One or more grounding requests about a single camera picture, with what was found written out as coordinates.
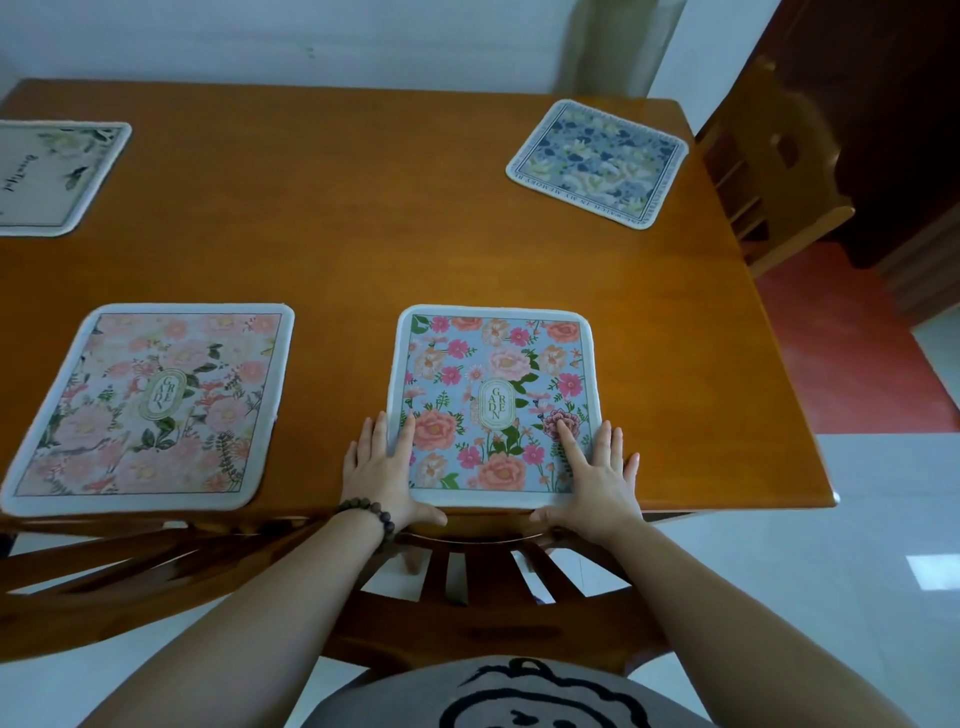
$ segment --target red floor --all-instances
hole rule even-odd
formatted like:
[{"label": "red floor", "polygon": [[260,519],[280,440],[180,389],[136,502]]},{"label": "red floor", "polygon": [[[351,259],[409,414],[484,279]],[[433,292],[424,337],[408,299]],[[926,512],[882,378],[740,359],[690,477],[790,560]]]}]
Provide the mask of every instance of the red floor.
[{"label": "red floor", "polygon": [[883,281],[817,243],[756,281],[817,434],[957,432],[960,413]]}]

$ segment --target wooden chair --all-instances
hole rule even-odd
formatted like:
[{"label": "wooden chair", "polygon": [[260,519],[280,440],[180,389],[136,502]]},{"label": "wooden chair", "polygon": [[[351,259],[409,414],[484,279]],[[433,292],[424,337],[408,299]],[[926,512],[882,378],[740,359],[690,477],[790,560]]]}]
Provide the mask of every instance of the wooden chair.
[{"label": "wooden chair", "polygon": [[754,278],[853,216],[837,191],[840,149],[827,122],[780,85],[771,62],[744,69],[698,137]]},{"label": "wooden chair", "polygon": [[[0,662],[95,643],[229,594],[319,525],[282,523],[252,534],[155,530],[0,559]],[[387,558],[407,546],[432,552],[419,602],[360,591]],[[497,543],[404,533],[364,568],[324,654],[379,675],[491,654],[626,673],[668,651],[635,589],[586,597],[546,546],[572,548],[626,580],[610,554],[565,532]],[[556,603],[536,602],[514,550],[527,558]],[[468,606],[444,596],[451,552],[466,556]],[[103,565],[111,566],[32,594],[8,594]]]}]

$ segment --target left hand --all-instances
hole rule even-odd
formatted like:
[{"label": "left hand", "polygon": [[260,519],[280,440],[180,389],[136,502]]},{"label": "left hand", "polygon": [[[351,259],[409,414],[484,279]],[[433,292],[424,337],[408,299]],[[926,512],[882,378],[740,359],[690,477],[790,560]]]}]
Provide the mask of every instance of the left hand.
[{"label": "left hand", "polygon": [[350,443],[344,456],[344,492],[340,500],[365,497],[379,503],[390,513],[396,532],[411,523],[446,525],[442,510],[410,497],[410,455],[416,428],[417,418],[408,417],[396,440],[393,457],[387,457],[387,415],[377,415],[376,424],[368,417],[360,430],[359,442]]}]

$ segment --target wrist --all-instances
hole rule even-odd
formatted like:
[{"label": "wrist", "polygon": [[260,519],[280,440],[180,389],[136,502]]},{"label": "wrist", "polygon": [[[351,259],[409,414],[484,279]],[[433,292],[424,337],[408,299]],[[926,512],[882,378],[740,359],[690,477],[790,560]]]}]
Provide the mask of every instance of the wrist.
[{"label": "wrist", "polygon": [[373,543],[374,548],[383,541],[383,522],[375,513],[362,508],[350,508],[347,511],[335,513],[330,517],[327,525],[342,527],[349,533],[355,534],[358,539]]},{"label": "wrist", "polygon": [[607,538],[604,539],[605,543],[601,544],[601,546],[616,555],[617,550],[622,548],[633,534],[636,534],[640,529],[649,527],[651,527],[650,524],[643,519],[641,514],[631,513],[625,515],[622,519],[618,520],[616,525],[610,530]]}]

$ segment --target oval label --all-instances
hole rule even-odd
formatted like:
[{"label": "oval label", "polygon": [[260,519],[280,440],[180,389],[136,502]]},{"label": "oval label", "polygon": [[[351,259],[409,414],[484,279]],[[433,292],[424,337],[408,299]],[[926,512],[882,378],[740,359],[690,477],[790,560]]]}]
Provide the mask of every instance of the oval label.
[{"label": "oval label", "polygon": [[140,401],[140,416],[146,420],[162,420],[177,410],[185,390],[186,374],[179,369],[164,369],[155,374]]},{"label": "oval label", "polygon": [[514,385],[506,379],[487,379],[480,385],[480,424],[490,429],[509,427],[516,419]]}]

